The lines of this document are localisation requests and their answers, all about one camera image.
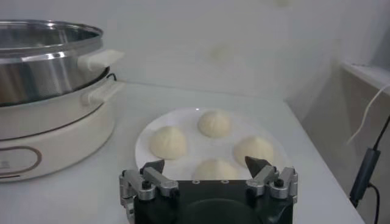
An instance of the steamed bun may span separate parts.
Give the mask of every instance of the steamed bun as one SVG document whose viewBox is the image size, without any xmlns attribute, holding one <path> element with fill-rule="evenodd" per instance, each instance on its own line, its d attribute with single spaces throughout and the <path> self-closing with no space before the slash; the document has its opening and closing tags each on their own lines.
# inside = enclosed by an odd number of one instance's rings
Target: steamed bun
<svg viewBox="0 0 390 224">
<path fill-rule="evenodd" d="M 177 127 L 165 126 L 154 132 L 149 149 L 159 158 L 177 159 L 187 154 L 186 137 Z"/>
<path fill-rule="evenodd" d="M 223 111 L 208 111 L 200 117 L 197 127 L 207 137 L 225 137 L 230 133 L 230 118 Z"/>
<path fill-rule="evenodd" d="M 234 157 L 238 163 L 246 167 L 245 156 L 256 159 L 266 159 L 269 163 L 274 162 L 274 148 L 270 142 L 256 136 L 244 138 L 235 147 Z"/>
<path fill-rule="evenodd" d="M 194 172 L 194 180 L 235 180 L 238 171 L 221 159 L 208 159 L 200 163 Z"/>
</svg>

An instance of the white cable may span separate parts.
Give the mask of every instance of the white cable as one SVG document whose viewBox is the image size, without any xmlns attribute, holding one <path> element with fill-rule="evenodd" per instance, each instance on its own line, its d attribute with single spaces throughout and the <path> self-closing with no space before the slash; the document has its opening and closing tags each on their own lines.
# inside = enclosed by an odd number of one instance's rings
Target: white cable
<svg viewBox="0 0 390 224">
<path fill-rule="evenodd" d="M 366 118 L 367 118 L 367 114 L 368 114 L 368 111 L 370 110 L 370 107 L 372 105 L 372 103 L 378 98 L 378 96 L 380 95 L 380 93 L 382 93 L 385 89 L 387 89 L 388 87 L 390 87 L 390 83 L 385 85 L 384 87 L 382 87 L 382 89 L 379 89 L 379 91 L 376 93 L 376 95 L 372 98 L 372 100 L 368 103 L 365 111 L 364 111 L 364 114 L 363 114 L 363 118 L 361 120 L 361 123 L 360 123 L 360 126 L 359 128 L 357 129 L 357 131 L 348 139 L 347 141 L 347 144 L 350 144 L 352 142 L 352 140 L 356 137 L 356 135 L 358 135 L 358 133 L 361 131 L 361 129 L 363 128 L 363 125 L 366 121 Z"/>
</svg>

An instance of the white wall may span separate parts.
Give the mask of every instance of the white wall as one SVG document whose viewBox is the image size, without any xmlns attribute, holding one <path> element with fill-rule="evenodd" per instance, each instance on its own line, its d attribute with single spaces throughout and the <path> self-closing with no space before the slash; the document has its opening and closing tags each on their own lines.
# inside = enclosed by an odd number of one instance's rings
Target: white wall
<svg viewBox="0 0 390 224">
<path fill-rule="evenodd" d="M 126 53 L 113 70 L 130 82 L 285 99 L 348 192 L 362 155 L 344 140 L 371 92 L 346 97 L 350 81 L 343 82 L 335 60 L 372 59 L 390 21 L 389 2 L 2 0 L 0 19 L 98 26 L 106 47 Z M 365 145 L 371 136 L 361 139 Z M 374 201 L 362 204 L 371 222 Z"/>
<path fill-rule="evenodd" d="M 105 30 L 131 82 L 288 99 L 303 119 L 328 74 L 346 0 L 2 0 L 0 18 Z"/>
</svg>

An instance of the black cable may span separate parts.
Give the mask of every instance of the black cable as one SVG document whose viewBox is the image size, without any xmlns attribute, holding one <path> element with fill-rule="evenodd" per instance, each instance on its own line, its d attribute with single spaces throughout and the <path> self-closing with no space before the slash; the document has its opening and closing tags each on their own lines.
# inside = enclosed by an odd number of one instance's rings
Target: black cable
<svg viewBox="0 0 390 224">
<path fill-rule="evenodd" d="M 372 187 L 377 195 L 377 208 L 375 210 L 375 220 L 374 220 L 374 224 L 378 224 L 378 218 L 379 218 L 379 207 L 380 207 L 380 194 L 379 194 L 379 190 L 377 187 L 375 187 L 375 185 L 373 185 L 372 183 L 369 183 L 368 184 L 368 187 Z"/>
<path fill-rule="evenodd" d="M 114 73 L 109 74 L 106 78 L 110 78 L 111 76 L 114 78 L 114 81 L 116 81 L 116 75 Z"/>
<path fill-rule="evenodd" d="M 388 119 L 386 120 L 386 123 L 385 123 L 385 125 L 383 126 L 382 131 L 380 132 L 380 134 L 379 134 L 379 136 L 378 136 L 378 138 L 377 138 L 377 141 L 375 142 L 374 147 L 372 148 L 373 150 L 376 150 L 376 149 L 378 148 L 380 139 L 382 138 L 383 134 L 385 133 L 385 131 L 386 131 L 388 125 L 389 125 L 389 122 L 390 122 L 390 115 L 389 115 Z"/>
</svg>

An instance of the white plate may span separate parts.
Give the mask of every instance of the white plate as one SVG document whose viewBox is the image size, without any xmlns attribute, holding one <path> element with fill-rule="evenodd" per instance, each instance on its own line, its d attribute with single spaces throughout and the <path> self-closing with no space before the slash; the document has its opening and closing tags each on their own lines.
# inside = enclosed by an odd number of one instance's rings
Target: white plate
<svg viewBox="0 0 390 224">
<path fill-rule="evenodd" d="M 249 179 L 248 169 L 239 165 L 233 156 L 234 145 L 243 138 L 259 136 L 267 139 L 274 146 L 274 163 L 278 170 L 282 170 L 291 163 L 282 145 L 259 122 L 251 122 L 250 119 L 226 111 L 232 123 L 232 132 L 229 136 L 212 139 L 202 135 L 198 128 L 199 118 L 210 108 L 183 108 L 171 111 L 152 121 L 139 135 L 135 145 L 135 159 L 138 168 L 146 162 L 160 160 L 149 150 L 149 138 L 153 132 L 164 126 L 176 126 L 187 138 L 188 154 L 176 159 L 166 160 L 163 175 L 173 180 L 192 180 L 196 167 L 204 160 L 221 158 L 236 167 L 239 179 Z"/>
</svg>

